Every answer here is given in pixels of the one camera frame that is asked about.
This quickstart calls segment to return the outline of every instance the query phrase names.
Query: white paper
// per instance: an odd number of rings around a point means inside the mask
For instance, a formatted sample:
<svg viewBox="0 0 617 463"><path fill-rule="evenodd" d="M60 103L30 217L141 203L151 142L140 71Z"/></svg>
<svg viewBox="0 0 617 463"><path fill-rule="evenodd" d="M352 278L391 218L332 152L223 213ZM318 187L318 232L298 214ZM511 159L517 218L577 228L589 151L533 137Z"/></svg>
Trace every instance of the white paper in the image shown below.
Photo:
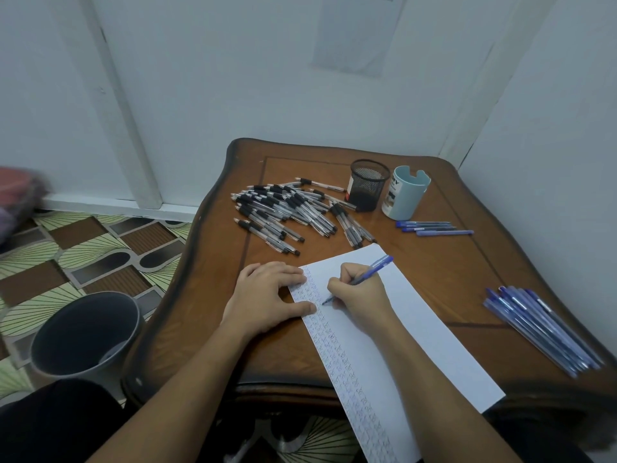
<svg viewBox="0 0 617 463"><path fill-rule="evenodd" d="M370 265L386 255L377 244L302 267L303 285L290 287L294 301L312 301L317 313L303 318L336 394L369 463L421 458L403 403L381 353L344 309L321 305L328 280L342 263ZM392 308L407 331L464 397L481 413L504 397L454 334L420 297L403 273L389 264L380 271Z"/></svg>
<svg viewBox="0 0 617 463"><path fill-rule="evenodd" d="M403 0L323 0L313 65L381 75Z"/></svg>

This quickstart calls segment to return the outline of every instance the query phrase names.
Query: label on cup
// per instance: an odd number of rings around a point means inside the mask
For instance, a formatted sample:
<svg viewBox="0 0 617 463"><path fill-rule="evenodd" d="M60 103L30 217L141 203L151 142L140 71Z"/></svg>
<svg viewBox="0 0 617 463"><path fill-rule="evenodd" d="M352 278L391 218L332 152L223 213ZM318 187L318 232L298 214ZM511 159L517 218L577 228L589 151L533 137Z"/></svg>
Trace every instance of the label on cup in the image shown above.
<svg viewBox="0 0 617 463"><path fill-rule="evenodd" d="M403 184L399 182L396 178L394 178L394 175L392 175L392 179L390 180L390 186L388 186L388 194L386 195L386 198L381 205L381 210L386 216L390 215L390 211L394 206L394 200L397 197L398 192L400 192L400 188L402 186Z"/></svg>
<svg viewBox="0 0 617 463"><path fill-rule="evenodd" d="M345 193L345 201L349 201L349 194L351 193L352 186L353 186L353 175L349 177L349 185L347 186L347 192Z"/></svg>

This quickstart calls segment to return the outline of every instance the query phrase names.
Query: brown wooden table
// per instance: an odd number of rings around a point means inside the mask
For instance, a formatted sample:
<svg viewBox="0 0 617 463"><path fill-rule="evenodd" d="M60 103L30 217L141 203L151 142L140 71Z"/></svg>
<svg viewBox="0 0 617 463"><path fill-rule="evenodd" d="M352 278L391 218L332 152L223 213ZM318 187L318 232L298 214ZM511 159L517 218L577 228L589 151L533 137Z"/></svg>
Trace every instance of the brown wooden table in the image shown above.
<svg viewBox="0 0 617 463"><path fill-rule="evenodd" d="M436 157L373 154L351 149L296 146L237 139L225 168L205 197L174 280L125 365L129 399L145 403L206 342L220 323L238 272L247 264L284 260L304 265L348 252L340 232L330 239L290 222L305 236L300 257L282 255L236 226L230 199L247 185L305 177L347 186L352 161L374 159L422 169L433 179L413 218L452 221L471 237L418 238L396 230L381 210L358 221L394 256L424 300L497 381L506 397L491 413L531 413L556 419L584 448L605 446L617 416L613 357L574 319L538 275L517 243L482 206L450 163ZM500 285L536 291L606 358L607 366L573 380L483 306L484 288ZM284 299L291 301L287 290ZM247 348L225 398L226 405L276 411L340 412L340 404L301 320L291 320Z"/></svg>

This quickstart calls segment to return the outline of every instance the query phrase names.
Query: wall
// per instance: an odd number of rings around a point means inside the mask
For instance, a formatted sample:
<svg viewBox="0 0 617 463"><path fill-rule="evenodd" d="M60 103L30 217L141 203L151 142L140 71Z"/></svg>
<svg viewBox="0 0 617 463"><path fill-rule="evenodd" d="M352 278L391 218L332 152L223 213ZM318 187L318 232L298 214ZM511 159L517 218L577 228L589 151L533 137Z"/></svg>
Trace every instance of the wall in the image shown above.
<svg viewBox="0 0 617 463"><path fill-rule="evenodd" d="M46 0L0 0L0 165L53 192L133 199Z"/></svg>
<svg viewBox="0 0 617 463"><path fill-rule="evenodd" d="M321 0L94 0L166 203L248 136L436 155L517 0L407 0L382 78L309 66Z"/></svg>
<svg viewBox="0 0 617 463"><path fill-rule="evenodd" d="M460 168L617 354L617 0L558 0Z"/></svg>

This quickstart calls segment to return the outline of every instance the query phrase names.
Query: patterned floor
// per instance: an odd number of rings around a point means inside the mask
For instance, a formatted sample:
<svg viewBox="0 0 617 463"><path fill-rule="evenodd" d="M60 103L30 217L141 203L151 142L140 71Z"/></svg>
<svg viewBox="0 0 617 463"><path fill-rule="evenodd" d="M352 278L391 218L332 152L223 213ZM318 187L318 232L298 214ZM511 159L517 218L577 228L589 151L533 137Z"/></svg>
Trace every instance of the patterned floor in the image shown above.
<svg viewBox="0 0 617 463"><path fill-rule="evenodd" d="M190 223L57 211L38 211L19 227L0 246L0 405L50 382L31 367L30 345L67 303L119 291L135 298L147 321L169 287L190 229ZM345 420L305 418L293 436L277 433L275 421L256 421L225 462L364 461Z"/></svg>

